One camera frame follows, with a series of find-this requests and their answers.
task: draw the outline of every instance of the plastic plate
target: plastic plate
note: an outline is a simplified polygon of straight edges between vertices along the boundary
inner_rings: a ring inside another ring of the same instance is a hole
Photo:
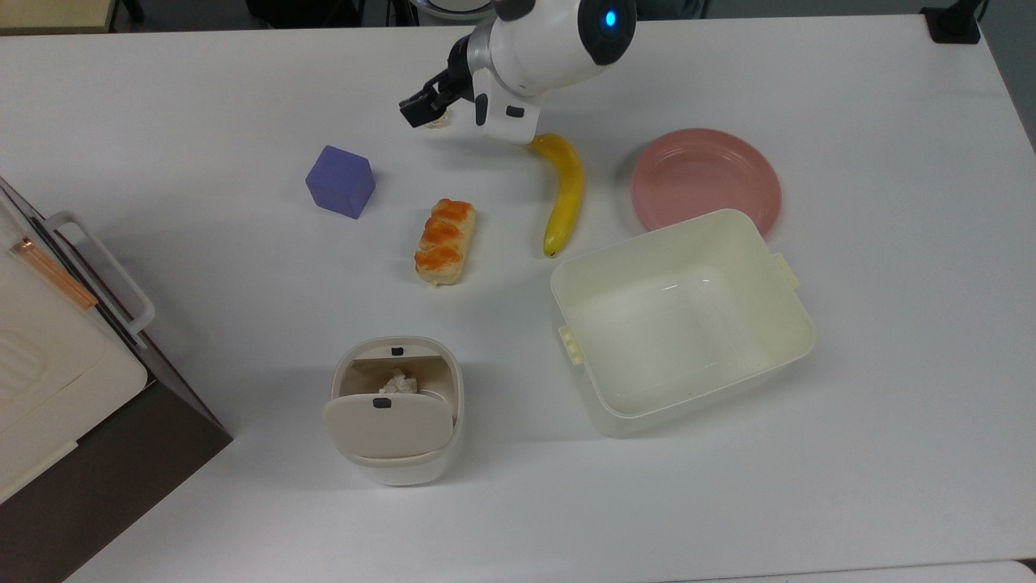
[[[716,129],[680,129],[652,142],[633,168],[632,191],[649,230],[737,208],[766,236],[780,214],[780,183],[767,158]]]

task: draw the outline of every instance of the purple cube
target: purple cube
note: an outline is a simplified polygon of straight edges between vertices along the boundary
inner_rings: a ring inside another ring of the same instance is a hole
[[[317,206],[358,218],[374,192],[374,174],[366,157],[324,146],[306,185]]]

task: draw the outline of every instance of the toy bread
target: toy bread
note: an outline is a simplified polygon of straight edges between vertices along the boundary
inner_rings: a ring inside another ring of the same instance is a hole
[[[474,206],[443,198],[432,207],[419,251],[413,255],[421,279],[432,285],[457,283],[474,232]]]

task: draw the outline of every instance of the toy banana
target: toy banana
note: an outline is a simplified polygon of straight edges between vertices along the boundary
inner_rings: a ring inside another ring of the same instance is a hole
[[[528,144],[557,170],[557,199],[543,233],[543,254],[553,257],[569,241],[582,204],[583,170],[579,154],[565,138],[543,134]]]

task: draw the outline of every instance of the black object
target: black object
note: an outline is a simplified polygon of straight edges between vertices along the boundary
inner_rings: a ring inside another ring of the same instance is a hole
[[[579,3],[579,39],[597,64],[617,61],[633,40],[636,27],[634,0],[582,0]]]
[[[493,0],[493,10],[501,21],[516,21],[533,11],[536,0]]]
[[[388,3],[396,11],[396,26],[418,26],[418,19],[409,0],[390,0]]]
[[[230,436],[152,381],[78,443],[0,505],[0,580],[65,580]]]
[[[940,45],[977,45],[982,34],[978,30],[975,10],[982,1],[958,0],[949,8],[921,8],[931,39]]]
[[[464,36],[454,43],[447,59],[445,70],[425,83],[421,91],[399,103],[399,110],[411,127],[442,117],[450,104],[459,98],[476,100],[471,88],[471,69],[467,66],[467,40],[468,36]]]
[[[141,22],[144,20],[144,7],[140,5],[140,0],[122,0],[126,11],[130,12],[130,20]]]
[[[486,114],[489,113],[489,95],[485,93],[479,93],[479,96],[474,97],[474,124],[482,125],[486,124]]]
[[[249,12],[274,28],[345,28],[361,25],[351,0],[244,0]]]

